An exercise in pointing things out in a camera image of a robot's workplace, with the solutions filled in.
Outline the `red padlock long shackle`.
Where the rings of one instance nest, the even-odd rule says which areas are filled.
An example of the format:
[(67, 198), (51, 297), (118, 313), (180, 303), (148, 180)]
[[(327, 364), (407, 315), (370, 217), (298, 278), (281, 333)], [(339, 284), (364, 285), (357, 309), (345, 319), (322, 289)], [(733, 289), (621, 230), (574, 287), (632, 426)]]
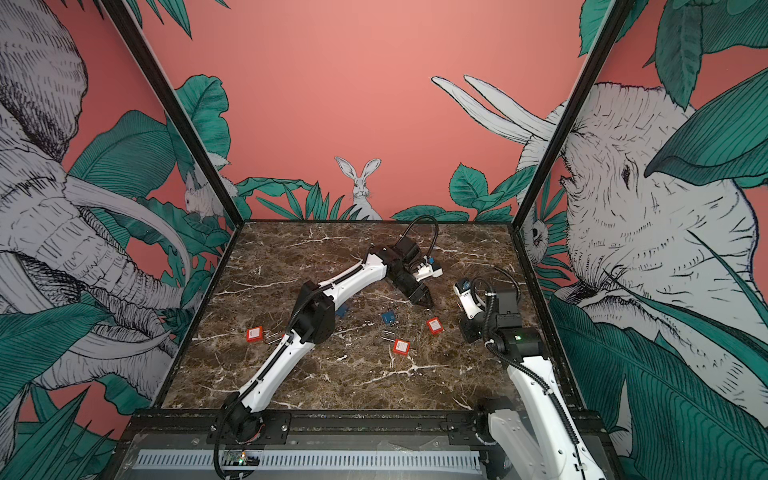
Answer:
[(426, 326), (430, 333), (434, 336), (439, 335), (445, 331), (442, 322), (438, 317), (434, 317), (426, 322)]

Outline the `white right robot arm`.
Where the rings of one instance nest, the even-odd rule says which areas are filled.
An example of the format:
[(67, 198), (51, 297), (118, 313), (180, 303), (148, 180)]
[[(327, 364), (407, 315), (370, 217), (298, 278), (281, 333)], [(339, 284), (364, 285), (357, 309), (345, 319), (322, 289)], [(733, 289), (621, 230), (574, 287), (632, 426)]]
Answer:
[(463, 310), (460, 330), (502, 363), (524, 405), (499, 405), (481, 414), (478, 438), (501, 447), (521, 479), (604, 479), (568, 412), (539, 332), (523, 325), (518, 293), (487, 291), (484, 300), (468, 280), (454, 285)]

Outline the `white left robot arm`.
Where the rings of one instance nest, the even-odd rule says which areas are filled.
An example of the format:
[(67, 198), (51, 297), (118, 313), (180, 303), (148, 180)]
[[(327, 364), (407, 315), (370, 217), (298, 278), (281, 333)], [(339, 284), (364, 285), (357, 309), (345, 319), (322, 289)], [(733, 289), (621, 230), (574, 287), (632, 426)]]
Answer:
[(389, 281), (410, 303), (434, 306), (427, 278), (442, 275), (440, 263), (421, 254), (418, 245), (403, 235), (388, 246), (372, 246), (364, 258), (320, 283), (302, 285), (291, 317), (275, 350), (259, 370), (226, 398), (215, 423), (213, 439), (229, 433), (240, 444), (259, 437), (262, 412), (299, 361), (335, 330), (336, 312), (350, 298), (372, 284)]

